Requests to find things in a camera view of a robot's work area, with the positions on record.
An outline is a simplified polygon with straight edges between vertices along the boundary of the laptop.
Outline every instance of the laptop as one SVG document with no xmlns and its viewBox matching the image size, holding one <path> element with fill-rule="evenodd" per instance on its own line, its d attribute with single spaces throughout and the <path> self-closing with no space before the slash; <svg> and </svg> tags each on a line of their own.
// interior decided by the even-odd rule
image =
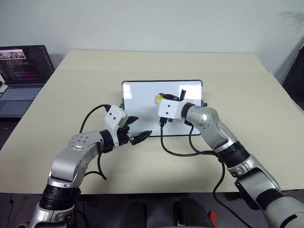
<svg viewBox="0 0 304 228">
<path fill-rule="evenodd" d="M 44 45 L 0 47 L 0 118 L 22 117 L 54 71 Z"/>
</svg>

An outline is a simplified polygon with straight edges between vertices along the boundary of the gray floor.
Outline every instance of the gray floor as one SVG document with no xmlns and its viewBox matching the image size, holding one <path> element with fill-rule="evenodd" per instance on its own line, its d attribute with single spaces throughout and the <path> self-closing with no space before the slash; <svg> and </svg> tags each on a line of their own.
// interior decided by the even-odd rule
<svg viewBox="0 0 304 228">
<path fill-rule="evenodd" d="M 290 190 L 285 192 L 304 202 L 304 190 Z M 214 211 L 218 215 L 219 228 L 245 227 L 225 208 L 221 207 L 212 197 L 211 193 L 190 193 L 189 197 L 198 201 L 206 211 Z M 242 199 L 227 201 L 224 193 L 218 193 L 219 198 L 237 212 L 246 222 L 254 228 L 267 228 L 261 211 L 251 210 Z M 143 195 L 84 195 L 85 211 L 90 228 L 117 228 L 127 205 L 135 200 L 147 205 L 148 227 L 157 228 L 174 225 L 173 203 L 180 199 L 182 194 L 143 194 Z M 15 228 L 22 222 L 29 221 L 40 195 L 13 194 L 13 211 L 9 228 Z M 0 227 L 4 228 L 8 221 L 10 211 L 10 194 L 0 193 Z M 83 202 L 77 202 L 77 208 L 83 211 Z M 81 216 L 77 216 L 78 227 L 85 227 Z"/>
</svg>

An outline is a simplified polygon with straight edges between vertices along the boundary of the yellow object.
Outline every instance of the yellow object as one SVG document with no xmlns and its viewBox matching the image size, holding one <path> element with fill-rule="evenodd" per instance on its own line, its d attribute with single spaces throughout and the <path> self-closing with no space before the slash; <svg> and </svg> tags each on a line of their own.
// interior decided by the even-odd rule
<svg viewBox="0 0 304 228">
<path fill-rule="evenodd" d="M 162 95 L 157 94 L 156 96 L 156 103 L 159 103 L 163 99 Z"/>
</svg>

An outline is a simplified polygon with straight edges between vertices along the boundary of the white wall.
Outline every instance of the white wall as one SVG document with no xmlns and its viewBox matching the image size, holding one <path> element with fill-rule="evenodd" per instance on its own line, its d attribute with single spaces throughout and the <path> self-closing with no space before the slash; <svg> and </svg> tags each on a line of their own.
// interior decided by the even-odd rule
<svg viewBox="0 0 304 228">
<path fill-rule="evenodd" d="M 304 34 L 303 0 L 0 0 L 0 46 L 255 52 L 283 82 Z"/>
</svg>

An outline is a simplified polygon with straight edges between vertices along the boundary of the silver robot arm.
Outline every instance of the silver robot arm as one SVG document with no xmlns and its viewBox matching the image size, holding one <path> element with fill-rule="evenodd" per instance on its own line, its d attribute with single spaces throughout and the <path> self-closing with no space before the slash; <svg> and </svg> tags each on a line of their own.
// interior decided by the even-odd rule
<svg viewBox="0 0 304 228">
<path fill-rule="evenodd" d="M 275 178 L 220 121 L 217 111 L 189 100 L 161 99 L 158 115 L 190 122 L 201 133 L 227 170 L 236 177 L 236 187 L 252 209 L 260 209 L 271 228 L 304 227 L 304 204 L 284 196 Z"/>
<path fill-rule="evenodd" d="M 108 107 L 102 131 L 74 135 L 66 149 L 54 160 L 47 186 L 36 205 L 29 228 L 67 227 L 90 161 L 99 153 L 110 152 L 128 141 L 132 145 L 140 143 L 152 133 L 145 131 L 138 136 L 130 135 L 128 125 L 138 117 L 128 116 L 116 105 Z"/>
</svg>

